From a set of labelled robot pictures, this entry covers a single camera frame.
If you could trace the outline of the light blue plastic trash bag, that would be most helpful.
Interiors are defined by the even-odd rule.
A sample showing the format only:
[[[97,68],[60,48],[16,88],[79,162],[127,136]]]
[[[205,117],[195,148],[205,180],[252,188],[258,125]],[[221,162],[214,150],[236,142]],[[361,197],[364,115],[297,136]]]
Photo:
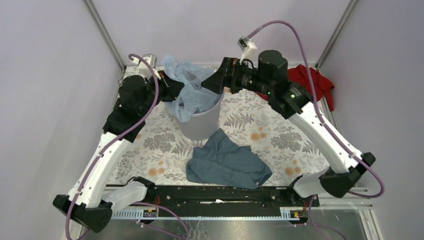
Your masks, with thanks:
[[[171,55],[164,56],[161,63],[172,80],[184,84],[176,99],[166,104],[180,122],[188,122],[194,114],[210,110],[220,99],[220,94],[201,86],[204,80],[213,75],[213,68],[189,61],[180,62]]]

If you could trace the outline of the grey plastic trash bin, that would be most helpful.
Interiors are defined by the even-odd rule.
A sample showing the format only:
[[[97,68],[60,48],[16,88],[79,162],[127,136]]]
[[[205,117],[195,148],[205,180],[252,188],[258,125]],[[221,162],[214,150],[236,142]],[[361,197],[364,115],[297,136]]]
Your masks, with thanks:
[[[223,94],[210,91],[182,92],[165,106],[176,119],[180,132],[190,140],[208,139],[219,124]]]

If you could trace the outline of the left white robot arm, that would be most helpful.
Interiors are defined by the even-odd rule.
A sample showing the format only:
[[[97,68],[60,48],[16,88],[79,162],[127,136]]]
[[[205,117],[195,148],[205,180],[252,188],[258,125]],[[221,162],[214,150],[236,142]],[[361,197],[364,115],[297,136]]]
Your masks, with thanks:
[[[58,194],[53,206],[88,230],[99,233],[114,213],[140,202],[144,206],[156,203],[155,184],[143,177],[133,177],[125,186],[111,193],[104,188],[117,163],[145,126],[147,116],[160,102],[174,101],[184,84],[158,73],[154,77],[131,75],[123,79],[112,112],[107,117],[96,151],[83,174],[67,194]]]

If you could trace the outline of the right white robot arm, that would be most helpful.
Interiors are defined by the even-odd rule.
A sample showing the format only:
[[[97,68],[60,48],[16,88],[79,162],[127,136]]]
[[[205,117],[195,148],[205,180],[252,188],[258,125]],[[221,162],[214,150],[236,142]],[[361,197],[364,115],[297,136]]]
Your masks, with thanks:
[[[311,94],[288,79],[288,61],[277,50],[262,51],[253,68],[244,60],[225,57],[201,86],[216,94],[222,94],[224,88],[233,94],[240,90],[265,94],[268,105],[297,126],[323,154],[328,169],[300,176],[290,184],[286,198],[293,206],[315,194],[328,193],[335,198],[351,194],[352,187],[376,160],[372,153],[352,147],[315,106]]]

